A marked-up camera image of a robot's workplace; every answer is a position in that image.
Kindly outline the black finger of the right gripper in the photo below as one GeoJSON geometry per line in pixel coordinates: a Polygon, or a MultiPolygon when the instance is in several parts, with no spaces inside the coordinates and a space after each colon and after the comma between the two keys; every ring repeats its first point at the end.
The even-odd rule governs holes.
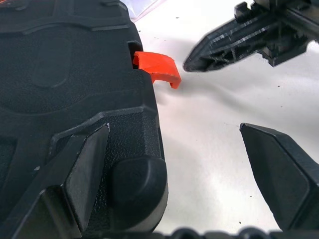
{"type": "Polygon", "coordinates": [[[204,39],[198,43],[186,58],[183,69],[187,72],[217,71],[235,64],[253,54],[260,54],[275,67],[306,52],[306,37],[281,40],[248,40],[245,42],[212,42],[204,39]]]}
{"type": "Polygon", "coordinates": [[[233,20],[207,33],[198,43],[204,39],[223,43],[267,40],[278,26],[276,18],[263,7],[242,2],[234,7],[233,20]]]}

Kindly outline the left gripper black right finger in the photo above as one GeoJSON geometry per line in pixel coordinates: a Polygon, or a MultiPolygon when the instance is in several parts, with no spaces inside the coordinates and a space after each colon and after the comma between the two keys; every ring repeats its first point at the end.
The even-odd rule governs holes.
{"type": "Polygon", "coordinates": [[[319,164],[289,135],[242,123],[257,186],[283,231],[319,230],[319,164]]]}

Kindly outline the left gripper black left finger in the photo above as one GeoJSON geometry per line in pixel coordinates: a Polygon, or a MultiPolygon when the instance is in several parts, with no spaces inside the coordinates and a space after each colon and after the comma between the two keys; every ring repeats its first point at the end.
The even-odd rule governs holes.
{"type": "Polygon", "coordinates": [[[79,239],[99,189],[109,127],[98,124],[51,136],[0,126],[11,146],[0,189],[0,239],[79,239]]]}

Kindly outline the black plastic tool case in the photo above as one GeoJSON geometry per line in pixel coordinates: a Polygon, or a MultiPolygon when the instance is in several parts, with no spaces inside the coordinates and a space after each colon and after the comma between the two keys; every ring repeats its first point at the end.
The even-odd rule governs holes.
{"type": "MultiPolygon", "coordinates": [[[[109,127],[99,189],[79,239],[151,232],[166,208],[154,88],[133,64],[142,49],[120,0],[0,0],[0,126],[51,136],[109,127]]],[[[8,150],[0,141],[0,189],[8,150]]]]}

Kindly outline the orange case latch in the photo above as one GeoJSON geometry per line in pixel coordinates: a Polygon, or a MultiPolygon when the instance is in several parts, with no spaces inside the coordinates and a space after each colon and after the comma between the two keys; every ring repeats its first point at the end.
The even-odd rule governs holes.
{"type": "Polygon", "coordinates": [[[133,64],[149,73],[152,83],[156,80],[165,81],[173,89],[177,89],[181,83],[181,77],[175,61],[167,55],[136,51],[134,53],[133,64]]]}

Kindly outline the clear plastic bag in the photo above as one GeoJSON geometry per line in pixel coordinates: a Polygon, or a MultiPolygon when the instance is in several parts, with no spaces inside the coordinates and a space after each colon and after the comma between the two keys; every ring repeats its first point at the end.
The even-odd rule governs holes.
{"type": "Polygon", "coordinates": [[[132,20],[138,20],[150,13],[162,3],[162,0],[132,0],[131,14],[132,20]]]}

